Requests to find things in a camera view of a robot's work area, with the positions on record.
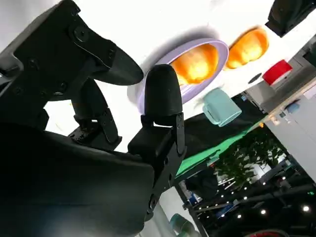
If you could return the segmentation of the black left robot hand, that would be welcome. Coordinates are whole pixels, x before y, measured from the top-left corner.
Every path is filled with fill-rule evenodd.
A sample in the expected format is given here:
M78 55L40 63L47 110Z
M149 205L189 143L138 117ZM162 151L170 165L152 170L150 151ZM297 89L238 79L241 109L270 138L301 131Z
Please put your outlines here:
M282 38L305 20L315 8L315 0L275 0L265 26Z

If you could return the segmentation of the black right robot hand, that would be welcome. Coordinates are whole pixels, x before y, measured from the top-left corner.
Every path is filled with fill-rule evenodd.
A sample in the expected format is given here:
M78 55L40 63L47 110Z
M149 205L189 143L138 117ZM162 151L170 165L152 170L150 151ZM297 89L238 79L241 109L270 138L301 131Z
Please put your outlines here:
M0 55L0 234L133 237L185 156L182 98L168 64L147 76L91 30L74 1L37 17ZM118 135L97 85L145 80L142 127Z

